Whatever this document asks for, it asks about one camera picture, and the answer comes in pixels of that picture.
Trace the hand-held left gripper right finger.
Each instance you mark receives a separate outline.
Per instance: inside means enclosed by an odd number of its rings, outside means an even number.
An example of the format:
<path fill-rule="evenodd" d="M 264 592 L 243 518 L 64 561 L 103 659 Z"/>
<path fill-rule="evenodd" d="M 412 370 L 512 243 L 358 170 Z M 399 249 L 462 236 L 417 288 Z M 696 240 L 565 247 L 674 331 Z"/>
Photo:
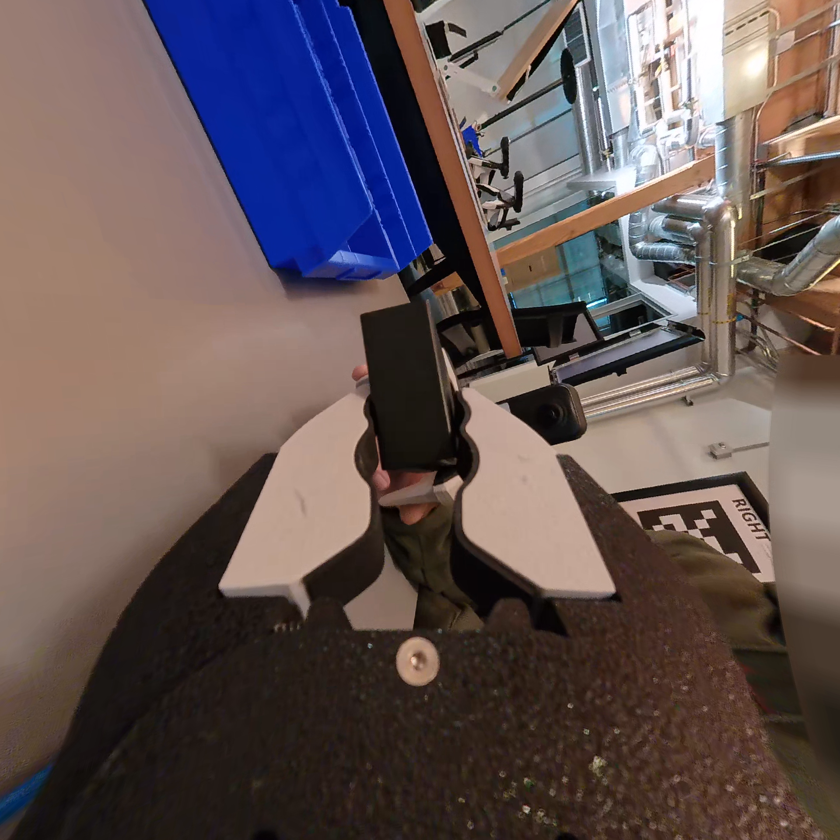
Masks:
<path fill-rule="evenodd" d="M 458 586 L 478 601 L 491 572 L 538 599 L 605 600 L 613 578 L 552 446 L 475 388 L 458 394 L 470 472 L 455 499 L 455 535 L 484 571 Z"/>

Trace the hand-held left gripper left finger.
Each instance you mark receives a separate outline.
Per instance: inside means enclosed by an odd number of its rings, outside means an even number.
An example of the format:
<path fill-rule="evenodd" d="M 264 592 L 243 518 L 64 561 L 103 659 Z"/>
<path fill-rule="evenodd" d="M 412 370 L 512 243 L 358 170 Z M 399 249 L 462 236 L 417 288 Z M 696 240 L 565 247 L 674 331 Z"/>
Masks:
<path fill-rule="evenodd" d="M 223 595 L 281 596 L 306 614 L 324 598 L 346 606 L 380 577 L 368 395 L 345 395 L 281 446 L 218 584 Z"/>

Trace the black network switch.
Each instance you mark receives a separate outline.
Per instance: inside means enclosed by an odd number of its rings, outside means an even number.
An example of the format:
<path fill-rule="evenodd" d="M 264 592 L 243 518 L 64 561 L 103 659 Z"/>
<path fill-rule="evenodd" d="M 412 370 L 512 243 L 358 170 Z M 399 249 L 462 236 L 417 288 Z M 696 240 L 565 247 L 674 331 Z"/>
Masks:
<path fill-rule="evenodd" d="M 454 467 L 455 397 L 427 303 L 418 298 L 366 312 L 360 325 L 382 466 Z"/>

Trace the person's right hand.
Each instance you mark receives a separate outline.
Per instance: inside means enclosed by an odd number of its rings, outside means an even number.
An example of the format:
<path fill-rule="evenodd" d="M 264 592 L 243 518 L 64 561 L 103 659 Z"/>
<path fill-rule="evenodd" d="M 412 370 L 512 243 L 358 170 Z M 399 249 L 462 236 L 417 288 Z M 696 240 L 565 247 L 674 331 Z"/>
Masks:
<path fill-rule="evenodd" d="M 379 464 L 373 474 L 372 481 L 377 497 L 382 499 L 394 492 L 407 488 L 424 485 L 426 479 L 432 479 L 431 474 L 385 470 Z M 398 510 L 400 519 L 406 525 L 414 525 L 423 520 L 438 506 L 437 500 L 415 501 L 394 507 Z"/>

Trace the black monitor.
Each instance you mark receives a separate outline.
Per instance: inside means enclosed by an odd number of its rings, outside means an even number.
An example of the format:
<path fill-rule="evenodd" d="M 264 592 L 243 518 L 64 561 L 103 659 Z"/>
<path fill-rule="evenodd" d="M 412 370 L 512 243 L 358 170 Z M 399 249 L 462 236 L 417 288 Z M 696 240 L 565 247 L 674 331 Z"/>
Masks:
<path fill-rule="evenodd" d="M 549 380 L 552 384 L 581 385 L 609 375 L 624 375 L 634 366 L 705 340 L 704 332 L 683 322 L 650 322 L 560 357 L 549 372 Z"/>
<path fill-rule="evenodd" d="M 522 348 L 531 350 L 538 365 L 567 361 L 605 341 L 585 301 L 514 308 L 511 316 Z"/>

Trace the blue plastic bin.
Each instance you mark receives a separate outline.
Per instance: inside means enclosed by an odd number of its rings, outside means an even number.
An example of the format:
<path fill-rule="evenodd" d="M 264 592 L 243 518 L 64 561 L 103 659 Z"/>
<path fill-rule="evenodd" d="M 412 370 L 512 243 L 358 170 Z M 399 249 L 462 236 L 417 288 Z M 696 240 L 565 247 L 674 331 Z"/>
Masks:
<path fill-rule="evenodd" d="M 380 279 L 433 243 L 348 7 L 144 5 L 273 270 Z"/>

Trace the silver ventilation duct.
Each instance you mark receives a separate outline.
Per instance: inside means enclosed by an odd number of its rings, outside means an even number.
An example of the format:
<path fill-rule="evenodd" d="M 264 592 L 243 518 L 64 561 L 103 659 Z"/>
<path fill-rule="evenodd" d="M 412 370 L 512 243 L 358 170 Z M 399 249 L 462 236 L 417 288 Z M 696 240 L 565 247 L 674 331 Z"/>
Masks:
<path fill-rule="evenodd" d="M 787 265 L 739 253 L 740 223 L 749 221 L 752 186 L 753 110 L 716 125 L 717 196 L 700 206 L 696 246 L 697 310 L 705 335 L 703 361 L 696 368 L 641 382 L 623 399 L 623 410 L 662 403 L 719 387 L 736 370 L 737 281 L 776 297 L 791 297 L 827 278 L 838 265 L 838 217 Z"/>

